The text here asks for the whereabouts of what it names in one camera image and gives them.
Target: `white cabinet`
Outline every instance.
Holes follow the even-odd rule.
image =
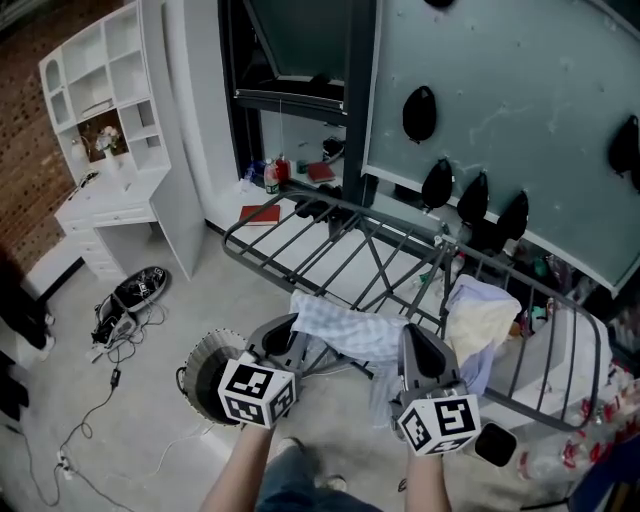
[[[53,129],[71,174],[98,178],[56,213],[79,254],[100,279],[122,279],[133,248],[158,222],[187,278],[204,236],[204,214],[187,164],[164,50],[162,3],[138,0],[97,21],[40,62]],[[131,182],[109,181],[106,161],[74,158],[77,124],[115,109],[129,152],[116,157]]]

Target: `desk drawer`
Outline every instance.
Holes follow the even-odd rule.
[[[67,220],[60,225],[67,235],[81,234],[91,230],[89,219]]]
[[[78,244],[78,248],[80,249],[80,256],[83,258],[86,256],[93,260],[96,260],[97,258],[101,260],[111,259],[111,256],[107,252],[105,246],[102,245],[102,242],[82,242]]]
[[[101,281],[124,281],[127,278],[124,272],[120,272],[119,270],[93,270],[93,273]]]
[[[127,208],[126,210],[115,210],[109,213],[94,213],[92,215],[95,227],[114,226],[117,224],[137,224],[140,222],[154,222],[156,220],[151,206],[148,204]]]
[[[82,229],[79,231],[74,231],[72,233],[67,233],[69,240],[74,244],[92,244],[99,243],[102,244],[102,240],[96,234],[94,229]]]
[[[113,263],[113,258],[104,250],[82,251],[82,259],[87,265],[90,263]]]

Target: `red brick wall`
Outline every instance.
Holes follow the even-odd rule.
[[[122,0],[53,0],[0,33],[0,248],[26,274],[63,233],[53,213],[74,183],[51,128],[40,60]]]

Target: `pegboard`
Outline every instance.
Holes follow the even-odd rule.
[[[485,169],[490,212],[525,189],[528,229],[616,288],[640,255],[640,195],[606,149],[640,115],[639,60],[638,40],[582,1],[385,1],[367,165],[420,190],[447,157],[456,198]],[[402,107],[421,85],[437,125],[416,144]]]

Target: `person's arm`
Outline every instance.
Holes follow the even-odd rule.
[[[416,457],[409,449],[406,512],[450,512],[442,457]]]
[[[267,465],[272,430],[247,425],[200,512],[253,512]]]

